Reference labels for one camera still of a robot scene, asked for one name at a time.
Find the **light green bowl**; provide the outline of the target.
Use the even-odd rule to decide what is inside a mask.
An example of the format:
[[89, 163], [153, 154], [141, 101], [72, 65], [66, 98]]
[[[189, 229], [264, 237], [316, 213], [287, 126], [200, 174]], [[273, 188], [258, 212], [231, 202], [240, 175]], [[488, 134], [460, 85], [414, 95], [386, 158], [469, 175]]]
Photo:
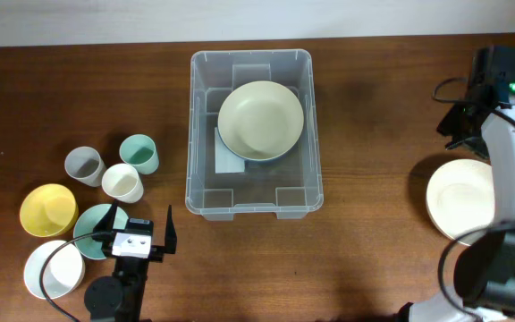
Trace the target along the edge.
[[[95, 226], [107, 213], [110, 207], [110, 204], [99, 204], [82, 213], [74, 226], [73, 237], [77, 238], [83, 234], [92, 233]], [[114, 220], [114, 229], [123, 229], [126, 226], [128, 219], [129, 217], [126, 212], [122, 208], [117, 208]], [[75, 246], [86, 258], [94, 260], [106, 259], [106, 255], [101, 249], [102, 243], [94, 241], [90, 237], [76, 241]]]

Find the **beige bowl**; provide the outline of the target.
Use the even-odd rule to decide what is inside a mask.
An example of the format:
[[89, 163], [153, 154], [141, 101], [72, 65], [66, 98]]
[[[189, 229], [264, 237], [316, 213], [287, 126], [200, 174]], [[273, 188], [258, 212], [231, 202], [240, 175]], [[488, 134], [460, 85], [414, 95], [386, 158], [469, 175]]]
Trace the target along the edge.
[[305, 116], [297, 96], [284, 85], [258, 80], [235, 89], [221, 105], [217, 128], [225, 144], [244, 157], [269, 158], [301, 136]]

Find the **grey cup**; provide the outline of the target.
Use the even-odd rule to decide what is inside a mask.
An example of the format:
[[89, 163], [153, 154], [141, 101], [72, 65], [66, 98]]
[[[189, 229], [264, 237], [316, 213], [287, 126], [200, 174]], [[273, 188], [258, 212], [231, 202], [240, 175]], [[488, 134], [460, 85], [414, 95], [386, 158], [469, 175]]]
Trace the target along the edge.
[[71, 178], [90, 187], [99, 187], [106, 165], [94, 148], [83, 146], [75, 148], [67, 155], [64, 169]]

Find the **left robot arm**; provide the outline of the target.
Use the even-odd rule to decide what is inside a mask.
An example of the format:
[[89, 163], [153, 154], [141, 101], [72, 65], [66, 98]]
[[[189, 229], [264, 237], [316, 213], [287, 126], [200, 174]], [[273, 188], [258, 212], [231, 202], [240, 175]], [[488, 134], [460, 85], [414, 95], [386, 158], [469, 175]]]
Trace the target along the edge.
[[149, 264], [163, 262], [177, 248], [171, 209], [166, 215], [165, 244], [160, 246], [152, 243], [154, 223], [149, 220], [129, 218], [122, 229], [115, 228], [117, 208], [114, 201], [92, 231], [104, 255], [115, 260], [114, 272], [94, 280], [85, 292], [92, 321], [139, 321]]

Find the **cream plate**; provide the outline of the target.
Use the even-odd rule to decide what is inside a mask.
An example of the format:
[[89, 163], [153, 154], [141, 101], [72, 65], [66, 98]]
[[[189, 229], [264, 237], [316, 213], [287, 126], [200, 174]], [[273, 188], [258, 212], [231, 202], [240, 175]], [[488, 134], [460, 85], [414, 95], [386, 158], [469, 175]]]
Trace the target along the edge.
[[426, 209], [435, 227], [453, 240], [494, 221], [492, 167], [472, 159], [440, 166], [426, 187]]

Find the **cream cup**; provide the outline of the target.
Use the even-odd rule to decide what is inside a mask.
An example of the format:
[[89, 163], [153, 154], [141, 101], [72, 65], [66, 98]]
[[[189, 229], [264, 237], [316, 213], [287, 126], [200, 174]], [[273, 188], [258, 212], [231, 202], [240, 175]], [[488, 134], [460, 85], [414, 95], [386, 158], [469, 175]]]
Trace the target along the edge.
[[101, 185], [108, 196], [124, 203], [136, 203], [144, 194], [138, 171], [127, 164], [109, 167], [102, 177]]

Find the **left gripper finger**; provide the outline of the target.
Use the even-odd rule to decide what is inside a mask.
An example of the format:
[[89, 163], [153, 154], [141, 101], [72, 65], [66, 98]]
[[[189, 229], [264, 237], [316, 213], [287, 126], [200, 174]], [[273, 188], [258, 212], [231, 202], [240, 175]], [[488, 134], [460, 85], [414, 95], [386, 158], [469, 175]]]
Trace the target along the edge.
[[165, 223], [165, 254], [175, 254], [177, 248], [177, 233], [173, 223], [172, 206], [167, 209]]
[[97, 232], [111, 232], [114, 229], [114, 220], [118, 209], [118, 200], [115, 199], [107, 212], [97, 222], [93, 228], [93, 233]]

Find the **green cup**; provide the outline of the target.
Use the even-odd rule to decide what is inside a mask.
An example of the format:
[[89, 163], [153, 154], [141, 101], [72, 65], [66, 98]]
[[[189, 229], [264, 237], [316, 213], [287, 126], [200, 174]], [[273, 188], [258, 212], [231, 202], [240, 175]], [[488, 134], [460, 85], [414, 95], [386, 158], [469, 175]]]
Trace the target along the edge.
[[121, 160], [133, 166], [140, 174], [152, 174], [159, 167], [156, 143], [145, 134], [126, 138], [120, 148]]

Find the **yellow bowl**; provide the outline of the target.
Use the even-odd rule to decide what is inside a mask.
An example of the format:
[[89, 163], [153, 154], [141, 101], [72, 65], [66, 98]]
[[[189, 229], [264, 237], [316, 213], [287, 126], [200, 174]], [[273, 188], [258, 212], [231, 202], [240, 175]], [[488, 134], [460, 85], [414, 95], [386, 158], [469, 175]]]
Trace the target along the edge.
[[55, 237], [74, 227], [79, 207], [73, 193], [61, 184], [37, 187], [23, 200], [20, 209], [22, 228], [36, 237]]

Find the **dark blue plate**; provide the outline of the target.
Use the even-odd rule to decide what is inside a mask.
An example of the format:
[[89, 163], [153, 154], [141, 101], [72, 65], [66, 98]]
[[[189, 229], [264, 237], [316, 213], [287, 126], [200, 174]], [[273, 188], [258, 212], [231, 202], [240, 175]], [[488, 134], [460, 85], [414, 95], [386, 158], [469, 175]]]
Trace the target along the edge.
[[251, 158], [251, 157], [244, 157], [242, 156], [241, 154], [239, 153], [236, 153], [235, 151], [233, 151], [230, 147], [228, 147], [226, 144], [225, 144], [225, 141], [223, 140], [222, 138], [222, 135], [219, 131], [219, 129], [217, 128], [217, 126], [215, 127], [215, 136], [222, 142], [222, 145], [224, 146], [224, 148], [229, 151], [231, 154], [235, 155], [236, 157], [240, 158], [240, 159], [243, 159], [245, 161], [250, 161], [250, 162], [257, 162], [257, 163], [270, 163], [270, 162], [274, 162], [275, 160], [278, 160], [278, 159], [281, 159], [281, 158], [284, 158], [286, 157], [288, 154], [290, 154], [296, 147], [298, 147], [299, 145], [299, 140], [297, 140], [290, 148], [288, 148], [287, 150], [285, 150], [283, 153], [277, 155], [277, 156], [274, 156], [274, 157], [269, 157], [269, 158]]

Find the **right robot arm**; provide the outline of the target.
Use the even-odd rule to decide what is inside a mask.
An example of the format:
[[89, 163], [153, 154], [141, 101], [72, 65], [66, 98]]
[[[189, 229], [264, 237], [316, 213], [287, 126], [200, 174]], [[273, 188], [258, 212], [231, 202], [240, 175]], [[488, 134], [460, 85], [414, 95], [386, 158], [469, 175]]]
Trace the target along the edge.
[[515, 48], [478, 50], [466, 82], [437, 130], [451, 137], [448, 149], [490, 161], [494, 218], [450, 241], [438, 263], [439, 294], [405, 304], [397, 321], [515, 319]]

